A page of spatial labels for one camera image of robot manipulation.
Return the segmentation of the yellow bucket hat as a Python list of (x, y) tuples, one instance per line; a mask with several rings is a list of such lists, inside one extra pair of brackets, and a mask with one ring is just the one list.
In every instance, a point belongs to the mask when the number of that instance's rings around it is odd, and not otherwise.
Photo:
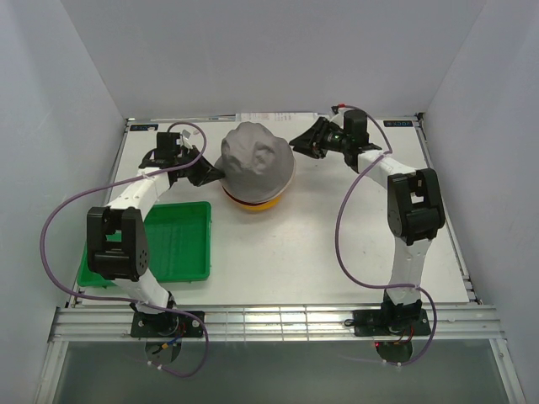
[(237, 204), (237, 203), (233, 202), (231, 199), (230, 200), (237, 207), (239, 207), (241, 209), (244, 209), (244, 210), (246, 210), (248, 212), (252, 212), (252, 213), (259, 213), (259, 212), (263, 212), (263, 211), (266, 211), (266, 210), (271, 210), (271, 209), (275, 208), (280, 203), (280, 201), (282, 200), (283, 195), (286, 193), (288, 188), (292, 185), (293, 180), (294, 180), (294, 178), (292, 178), (285, 185), (285, 187), (274, 198), (266, 200), (264, 202), (260, 202), (260, 203), (252, 203), (253, 205), (256, 204), (254, 206), (244, 206), (244, 205), (240, 205), (240, 204)]

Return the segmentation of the dark red bucket hat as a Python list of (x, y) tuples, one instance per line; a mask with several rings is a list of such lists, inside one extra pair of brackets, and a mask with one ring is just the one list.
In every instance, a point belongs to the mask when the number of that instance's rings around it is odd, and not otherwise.
[(242, 201), (240, 199), (237, 199), (235, 198), (234, 196), (232, 196), (228, 191), (226, 191), (224, 188), (222, 188), (224, 194), (229, 198), (231, 199), (233, 202), (237, 203), (237, 204), (240, 204), (240, 205), (244, 205), (244, 206), (254, 206), (256, 204), (252, 204), (252, 203), (249, 203), (249, 202), (245, 202), (245, 201)]

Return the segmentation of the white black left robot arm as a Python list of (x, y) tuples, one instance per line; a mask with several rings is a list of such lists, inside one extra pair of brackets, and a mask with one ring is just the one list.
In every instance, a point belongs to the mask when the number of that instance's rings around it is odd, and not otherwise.
[(144, 220), (181, 178), (200, 187), (223, 177), (184, 133), (159, 132), (156, 147), (141, 160), (136, 180), (106, 206), (88, 211), (88, 269), (120, 287), (131, 299), (130, 306), (142, 325), (159, 336), (176, 332), (179, 315), (171, 311), (174, 297), (149, 269)]

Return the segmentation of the grey bucket hat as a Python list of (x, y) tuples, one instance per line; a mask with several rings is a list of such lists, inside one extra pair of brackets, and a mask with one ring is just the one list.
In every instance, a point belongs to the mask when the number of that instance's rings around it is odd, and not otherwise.
[(270, 199), (271, 173), (294, 157), (288, 142), (260, 123), (242, 122), (221, 141), (215, 167), (224, 172), (221, 186), (249, 203)]

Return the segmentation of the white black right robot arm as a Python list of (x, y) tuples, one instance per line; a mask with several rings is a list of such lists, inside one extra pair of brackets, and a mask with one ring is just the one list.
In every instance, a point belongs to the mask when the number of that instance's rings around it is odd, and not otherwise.
[(428, 336), (429, 324), (421, 286), (424, 263), (431, 243), (446, 223), (437, 173), (414, 168), (392, 157), (392, 146), (371, 142), (370, 114), (351, 105), (333, 108), (334, 117), (319, 118), (307, 131), (290, 141), (294, 152), (323, 159), (337, 152), (359, 178), (369, 178), (387, 194), (387, 224), (394, 237), (391, 278), (379, 286), (382, 303), (374, 310), (354, 311), (346, 324), (357, 336)]

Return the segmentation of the beige bucket hat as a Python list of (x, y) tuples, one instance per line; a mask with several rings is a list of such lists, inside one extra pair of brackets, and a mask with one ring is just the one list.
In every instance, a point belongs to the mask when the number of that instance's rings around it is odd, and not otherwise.
[(270, 175), (271, 179), (271, 199), (281, 196), (291, 185), (296, 175), (296, 159), (293, 157), (283, 166), (276, 168)]

